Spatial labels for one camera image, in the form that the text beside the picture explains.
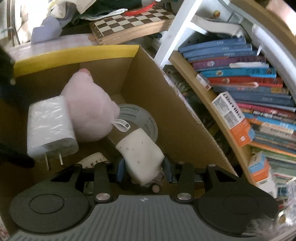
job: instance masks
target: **wooden shelf board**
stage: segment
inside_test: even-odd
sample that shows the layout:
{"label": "wooden shelf board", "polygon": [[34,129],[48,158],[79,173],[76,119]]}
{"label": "wooden shelf board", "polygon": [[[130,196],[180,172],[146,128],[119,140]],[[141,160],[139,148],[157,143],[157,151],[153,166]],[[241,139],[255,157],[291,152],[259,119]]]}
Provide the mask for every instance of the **wooden shelf board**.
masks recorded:
{"label": "wooden shelf board", "polygon": [[188,82],[188,84],[191,86],[191,88],[194,90],[194,92],[198,95],[200,100],[209,110],[210,114],[218,124],[219,128],[226,137],[229,145],[231,146],[238,162],[240,163],[244,171],[246,178],[251,184],[254,184],[254,181],[248,169],[250,158],[252,156],[250,147],[239,147],[234,138],[232,137],[232,134],[230,133],[223,118],[219,115],[217,110],[212,105],[212,101],[217,97],[217,95],[213,92],[213,90],[207,91],[206,88],[198,82],[198,80],[195,78],[197,75],[196,71],[178,51],[173,51],[172,55],[169,58],[169,61],[179,71],[183,78]]}

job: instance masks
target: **white fabric loop tag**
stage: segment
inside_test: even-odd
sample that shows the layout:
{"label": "white fabric loop tag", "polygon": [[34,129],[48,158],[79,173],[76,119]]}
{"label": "white fabric loop tag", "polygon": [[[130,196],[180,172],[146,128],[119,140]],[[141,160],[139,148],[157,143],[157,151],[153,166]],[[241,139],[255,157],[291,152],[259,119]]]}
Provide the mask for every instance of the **white fabric loop tag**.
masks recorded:
{"label": "white fabric loop tag", "polygon": [[127,132],[131,127],[129,123],[121,119],[114,119],[111,123],[121,132]]}

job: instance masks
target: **white ladder leg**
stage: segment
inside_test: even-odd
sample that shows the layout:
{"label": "white ladder leg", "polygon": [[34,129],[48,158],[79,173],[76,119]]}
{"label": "white ladder leg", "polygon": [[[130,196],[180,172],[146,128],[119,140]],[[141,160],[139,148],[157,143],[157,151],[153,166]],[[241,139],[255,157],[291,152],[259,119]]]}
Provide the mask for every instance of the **white ladder leg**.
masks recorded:
{"label": "white ladder leg", "polygon": [[182,3],[154,58],[161,68],[167,63],[188,23],[192,20],[201,3],[202,0],[184,0]]}

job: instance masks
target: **red tassel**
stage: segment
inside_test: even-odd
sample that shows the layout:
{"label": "red tassel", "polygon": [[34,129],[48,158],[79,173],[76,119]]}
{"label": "red tassel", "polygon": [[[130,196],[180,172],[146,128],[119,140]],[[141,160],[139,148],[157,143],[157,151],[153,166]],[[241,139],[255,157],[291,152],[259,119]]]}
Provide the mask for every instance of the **red tassel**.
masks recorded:
{"label": "red tassel", "polygon": [[154,1],[153,3],[151,3],[150,5],[148,5],[146,7],[140,8],[140,9],[135,10],[135,11],[125,12],[125,16],[130,17],[130,16],[134,16],[134,15],[140,14],[142,12],[146,12],[147,10],[149,10],[150,8],[152,8],[155,4],[156,4],[156,2]]}

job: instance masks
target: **purple book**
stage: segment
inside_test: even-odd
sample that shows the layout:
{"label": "purple book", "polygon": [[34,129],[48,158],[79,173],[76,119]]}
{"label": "purple book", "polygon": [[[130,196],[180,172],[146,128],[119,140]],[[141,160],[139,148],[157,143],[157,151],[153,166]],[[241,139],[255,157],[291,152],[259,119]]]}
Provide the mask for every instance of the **purple book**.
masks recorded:
{"label": "purple book", "polygon": [[266,62],[264,56],[242,56],[242,57],[232,57],[232,58],[220,58],[214,60],[207,60],[193,63],[194,69],[205,69],[211,67],[229,66],[232,63],[238,62]]}

